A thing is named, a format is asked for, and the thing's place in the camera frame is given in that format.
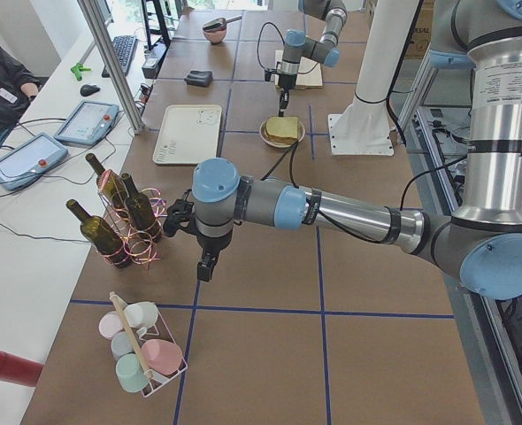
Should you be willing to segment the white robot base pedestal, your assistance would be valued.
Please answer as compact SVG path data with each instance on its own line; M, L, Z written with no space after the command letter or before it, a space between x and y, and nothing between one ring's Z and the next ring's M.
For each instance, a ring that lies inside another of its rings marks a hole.
M379 1L375 8L353 101L328 116L331 153L391 156L388 96L407 43L419 0Z

